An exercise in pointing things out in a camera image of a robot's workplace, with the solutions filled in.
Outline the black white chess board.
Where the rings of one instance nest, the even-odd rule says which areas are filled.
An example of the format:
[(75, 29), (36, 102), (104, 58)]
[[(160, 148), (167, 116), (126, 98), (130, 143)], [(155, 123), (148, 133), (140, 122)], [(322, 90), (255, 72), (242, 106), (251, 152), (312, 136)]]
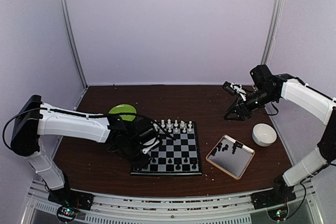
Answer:
[[(155, 128), (159, 130), (162, 143), (151, 149), (148, 154), (151, 160), (147, 166), (140, 170), (131, 168), (131, 175), (139, 176), (198, 176), (202, 175), (202, 161), (197, 135), (196, 122), (178, 121), (174, 122), (168, 119), (161, 121), (161, 127), (165, 132), (169, 133), (174, 139), (165, 135), (157, 125)], [(156, 163), (152, 162), (152, 158), (156, 158)], [(159, 158), (166, 158), (166, 164), (159, 164)], [(168, 159), (173, 160), (172, 164), (168, 163)], [(192, 169), (190, 158), (197, 158), (196, 169)], [(181, 170), (176, 170), (176, 165), (181, 165)]]

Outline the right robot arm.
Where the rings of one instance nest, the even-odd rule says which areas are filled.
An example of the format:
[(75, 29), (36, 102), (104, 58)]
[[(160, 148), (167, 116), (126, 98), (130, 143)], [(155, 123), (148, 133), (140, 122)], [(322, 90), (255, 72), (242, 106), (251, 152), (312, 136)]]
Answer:
[(298, 140), (290, 148), (303, 148), (305, 156), (275, 181), (269, 192), (272, 203), (279, 204), (289, 196), (293, 187), (307, 177), (312, 177), (335, 161), (335, 98), (310, 87), (300, 78), (288, 73), (273, 74), (267, 65), (257, 65), (250, 71), (254, 90), (246, 91), (240, 84), (224, 82), (223, 89), (236, 96), (224, 115), (225, 120), (244, 121), (253, 112), (274, 102), (282, 109), (294, 109), (287, 116), (275, 120), (281, 137)]

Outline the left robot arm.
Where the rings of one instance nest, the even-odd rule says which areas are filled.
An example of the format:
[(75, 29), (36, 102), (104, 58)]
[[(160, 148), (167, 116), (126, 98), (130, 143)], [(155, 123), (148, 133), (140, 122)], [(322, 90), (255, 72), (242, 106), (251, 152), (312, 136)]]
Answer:
[(140, 116), (139, 121), (131, 122), (124, 120), (124, 116), (137, 117), (138, 114), (88, 114), (63, 110), (43, 103), (39, 95), (32, 95), (20, 112), (10, 119), (14, 126), (8, 148), (28, 160), (58, 200), (71, 205), (76, 199), (75, 192), (70, 189), (65, 172), (45, 152), (41, 136), (67, 136), (108, 144), (134, 168), (141, 169), (150, 161), (149, 151), (160, 144), (155, 121)]

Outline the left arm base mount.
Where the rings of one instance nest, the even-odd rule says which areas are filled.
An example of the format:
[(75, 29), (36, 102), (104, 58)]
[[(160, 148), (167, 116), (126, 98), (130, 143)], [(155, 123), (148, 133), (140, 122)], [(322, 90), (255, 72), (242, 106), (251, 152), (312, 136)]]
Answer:
[(65, 207), (80, 210), (90, 210), (94, 195), (73, 190), (55, 190), (48, 195), (48, 200)]

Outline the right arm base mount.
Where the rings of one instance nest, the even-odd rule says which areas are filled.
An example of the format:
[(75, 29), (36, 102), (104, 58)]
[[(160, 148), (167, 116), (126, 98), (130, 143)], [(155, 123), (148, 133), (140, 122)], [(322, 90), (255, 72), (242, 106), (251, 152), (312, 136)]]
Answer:
[(289, 193), (285, 196), (276, 196), (273, 190), (260, 191), (251, 194), (251, 201), (255, 210), (285, 204), (287, 201), (295, 199), (295, 193)]

